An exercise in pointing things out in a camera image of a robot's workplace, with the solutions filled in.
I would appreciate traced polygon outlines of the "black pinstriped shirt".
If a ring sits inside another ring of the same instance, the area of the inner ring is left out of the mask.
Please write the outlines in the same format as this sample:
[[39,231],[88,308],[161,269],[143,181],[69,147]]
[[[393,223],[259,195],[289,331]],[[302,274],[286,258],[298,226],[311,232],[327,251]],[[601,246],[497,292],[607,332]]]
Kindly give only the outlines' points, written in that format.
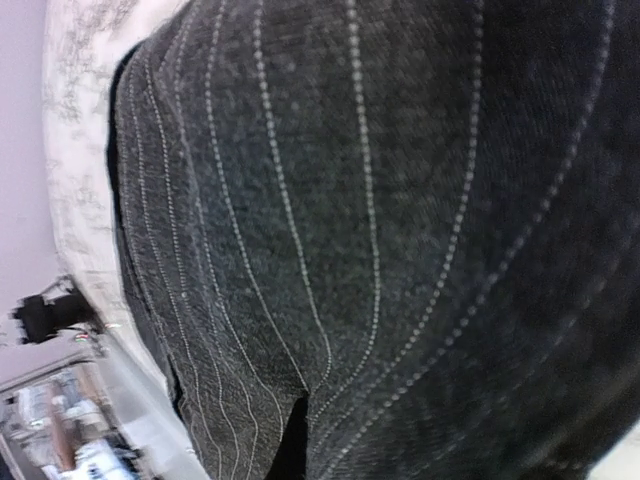
[[637,421],[637,2],[190,1],[110,120],[209,478],[584,479]]

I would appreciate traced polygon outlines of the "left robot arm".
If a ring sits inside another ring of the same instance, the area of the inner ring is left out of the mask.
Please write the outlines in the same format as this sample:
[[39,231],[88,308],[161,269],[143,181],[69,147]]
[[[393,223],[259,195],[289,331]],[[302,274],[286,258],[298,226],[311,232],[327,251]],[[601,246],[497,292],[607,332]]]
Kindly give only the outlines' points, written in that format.
[[69,275],[19,299],[9,312],[6,327],[4,346],[40,345],[71,333],[76,343],[90,344],[98,357],[108,353],[102,342],[105,324]]

